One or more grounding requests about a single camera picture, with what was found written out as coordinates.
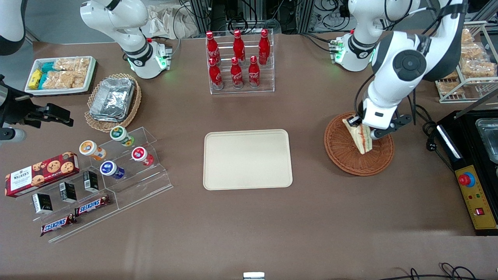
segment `wicker basket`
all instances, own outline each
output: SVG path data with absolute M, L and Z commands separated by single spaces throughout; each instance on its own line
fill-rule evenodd
M 117 79 L 127 78 L 127 79 L 130 79 L 130 80 L 135 82 L 135 90 L 133 91 L 133 97 L 131 99 L 128 117 L 124 121 L 122 121 L 121 123 L 96 121 L 92 118 L 92 116 L 90 116 L 90 111 L 85 112 L 85 119 L 87 120 L 88 125 L 97 129 L 97 130 L 100 130 L 102 132 L 109 132 L 115 126 L 127 127 L 131 123 L 133 118 L 135 117 L 136 112 L 138 111 L 138 108 L 140 106 L 140 100 L 142 98 L 142 91 L 140 89 L 140 86 L 138 85 L 138 82 L 136 81 L 136 79 L 134 77 L 132 77 L 128 74 L 119 73 L 119 74 L 113 74 L 107 78 L 117 78 Z M 88 109 L 90 109 L 90 107 L 92 106 L 93 101 L 95 99 L 95 95 L 99 91 L 99 87 L 100 87 L 101 83 L 102 83 L 102 81 L 93 89 L 92 94 L 88 98 L 88 102 L 87 102 Z
M 372 141 L 372 150 L 361 154 L 351 134 L 342 122 L 354 112 L 336 116 L 325 129 L 325 150 L 330 159 L 342 170 L 358 176 L 371 176 L 386 169 L 394 157 L 394 141 L 386 135 Z

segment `coca-cola bottle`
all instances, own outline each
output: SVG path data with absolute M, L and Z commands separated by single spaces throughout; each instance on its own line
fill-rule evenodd
M 218 66 L 216 66 L 216 60 L 214 58 L 209 59 L 209 78 L 211 78 L 211 83 L 213 83 L 214 90 L 220 90 L 223 88 L 221 71 Z
M 232 74 L 232 83 L 235 89 L 241 89 L 244 86 L 244 81 L 242 80 L 242 69 L 239 65 L 239 60 L 236 57 L 232 57 L 232 68 L 230 69 Z
M 268 30 L 261 31 L 261 39 L 259 40 L 259 63 L 266 65 L 268 57 L 270 56 L 270 41 L 268 40 Z
M 214 58 L 216 61 L 216 65 L 220 66 L 220 49 L 218 48 L 218 43 L 214 40 L 213 33 L 211 31 L 206 32 L 206 38 L 208 39 L 206 47 L 208 48 L 209 58 Z
M 259 66 L 257 65 L 257 58 L 255 55 L 250 57 L 249 85 L 254 89 L 259 87 Z
M 241 36 L 241 31 L 236 29 L 234 31 L 234 55 L 239 60 L 239 64 L 244 65 L 246 63 L 246 46 L 244 46 Z

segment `walkers cookie box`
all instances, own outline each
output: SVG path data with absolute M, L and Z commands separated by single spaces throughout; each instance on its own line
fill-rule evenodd
M 18 197 L 79 172 L 78 157 L 68 151 L 5 176 L 5 195 Z

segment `table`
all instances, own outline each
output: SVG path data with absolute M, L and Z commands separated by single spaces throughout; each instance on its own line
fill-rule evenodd
M 36 43 L 35 57 L 92 55 L 97 81 L 133 74 L 115 43 Z M 130 129 L 146 127 L 158 141 L 174 188 L 58 244 L 39 238 L 32 206 L 0 198 L 2 279 L 376 279 L 440 273 L 439 262 L 496 278 L 498 237 L 475 237 L 455 177 L 425 149 L 421 124 L 392 136 L 391 165 L 356 177 L 327 157 L 323 133 L 371 69 L 347 72 L 298 35 L 276 37 L 276 91 L 252 97 L 211 96 L 203 39 L 183 40 L 171 70 L 138 82 L 142 103 Z M 440 105 L 434 83 L 417 101 L 435 120 L 464 106 Z M 24 143 L 0 148 L 7 174 L 109 136 L 90 128 L 88 96 L 35 99 L 71 111 L 72 128 L 26 128 Z M 408 112 L 403 101 L 401 112 Z M 204 136 L 214 131 L 285 129 L 293 184 L 285 189 L 207 191 L 202 184 Z

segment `small black box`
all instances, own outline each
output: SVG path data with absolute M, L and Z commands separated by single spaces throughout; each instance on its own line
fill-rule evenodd
M 91 192 L 99 191 L 99 179 L 95 173 L 85 171 L 83 173 L 83 180 L 85 182 L 85 190 Z
M 62 182 L 59 184 L 59 191 L 61 194 L 62 201 L 73 203 L 76 202 L 76 190 L 74 189 L 74 185 Z
M 33 199 L 34 211 L 36 214 L 50 214 L 54 210 L 50 195 L 44 193 L 35 193 L 31 196 Z

